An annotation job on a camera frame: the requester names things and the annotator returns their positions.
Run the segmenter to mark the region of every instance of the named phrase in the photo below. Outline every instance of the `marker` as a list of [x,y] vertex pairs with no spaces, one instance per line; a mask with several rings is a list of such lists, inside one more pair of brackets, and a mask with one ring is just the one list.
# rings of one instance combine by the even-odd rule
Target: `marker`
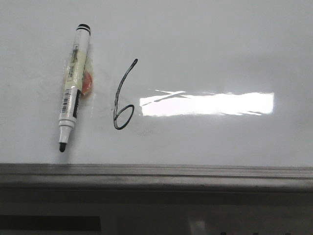
[[76,29],[72,54],[64,75],[63,102],[59,118],[61,152],[64,152],[69,135],[77,120],[89,39],[90,27],[86,24],[80,24]]

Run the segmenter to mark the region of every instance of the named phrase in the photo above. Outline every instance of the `white surface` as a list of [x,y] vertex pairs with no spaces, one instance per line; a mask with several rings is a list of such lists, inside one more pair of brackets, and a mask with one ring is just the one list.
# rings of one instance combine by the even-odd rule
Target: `white surface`
[[[313,166],[312,11],[310,0],[1,0],[0,162]],[[64,60],[82,23],[94,90],[60,153]],[[117,131],[114,97],[135,58],[119,101],[135,112]],[[273,94],[273,107],[143,115],[140,99],[179,91]]]

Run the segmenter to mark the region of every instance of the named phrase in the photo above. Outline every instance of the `black marker tip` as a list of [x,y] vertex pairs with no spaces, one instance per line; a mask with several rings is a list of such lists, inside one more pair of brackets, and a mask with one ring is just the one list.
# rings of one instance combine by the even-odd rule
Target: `black marker tip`
[[67,143],[60,143],[60,152],[63,153],[65,151],[65,147],[67,146]]

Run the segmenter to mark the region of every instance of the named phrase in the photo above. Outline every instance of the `barcode label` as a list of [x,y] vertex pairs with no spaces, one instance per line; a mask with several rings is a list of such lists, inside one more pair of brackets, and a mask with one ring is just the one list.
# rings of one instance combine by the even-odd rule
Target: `barcode label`
[[63,104],[61,113],[68,113],[70,110],[70,96],[72,94],[72,89],[66,89],[63,95]]

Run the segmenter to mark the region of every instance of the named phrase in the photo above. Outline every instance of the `black ink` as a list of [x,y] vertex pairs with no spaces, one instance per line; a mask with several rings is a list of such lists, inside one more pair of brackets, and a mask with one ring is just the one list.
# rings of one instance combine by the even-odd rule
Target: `black ink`
[[[133,69],[133,67],[137,64],[137,61],[138,59],[135,59],[134,62],[132,63],[132,65],[128,68],[128,70],[126,71],[124,77],[122,78],[121,82],[119,83],[119,86],[117,88],[117,91],[116,91],[116,95],[115,95],[115,101],[114,101],[114,112],[113,112],[113,123],[114,123],[114,127],[117,129],[117,130],[122,130],[125,126],[127,126],[127,124],[130,122],[130,120],[132,119],[132,116],[134,114],[134,110],[135,110],[135,107],[134,105],[130,104],[130,105],[127,105],[126,107],[122,108],[121,111],[119,111],[117,113],[117,106],[118,106],[118,97],[119,97],[119,93],[121,91],[121,88],[122,88],[122,85],[128,75],[128,73]],[[126,123],[122,126],[118,126],[117,125],[117,118],[118,116],[124,112],[126,109],[128,108],[132,108],[132,113],[130,115],[130,117],[128,118],[128,120],[126,121]]]

